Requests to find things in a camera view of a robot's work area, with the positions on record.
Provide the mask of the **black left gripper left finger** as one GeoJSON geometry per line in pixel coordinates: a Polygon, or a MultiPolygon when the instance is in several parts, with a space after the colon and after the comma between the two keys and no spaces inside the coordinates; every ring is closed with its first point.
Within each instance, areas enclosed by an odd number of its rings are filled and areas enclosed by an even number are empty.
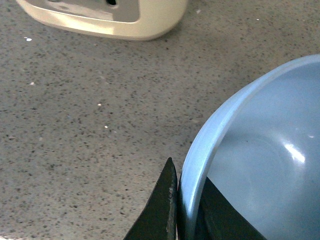
{"type": "Polygon", "coordinates": [[[175,240],[178,178],[169,157],[143,211],[130,228],[126,240],[175,240]]]}

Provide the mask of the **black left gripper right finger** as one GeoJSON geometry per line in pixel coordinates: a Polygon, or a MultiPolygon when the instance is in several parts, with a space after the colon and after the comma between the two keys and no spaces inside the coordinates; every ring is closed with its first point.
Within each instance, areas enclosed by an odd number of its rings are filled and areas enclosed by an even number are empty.
{"type": "Polygon", "coordinates": [[[205,180],[197,215],[198,240],[264,240],[227,201],[217,187],[205,180]]]}

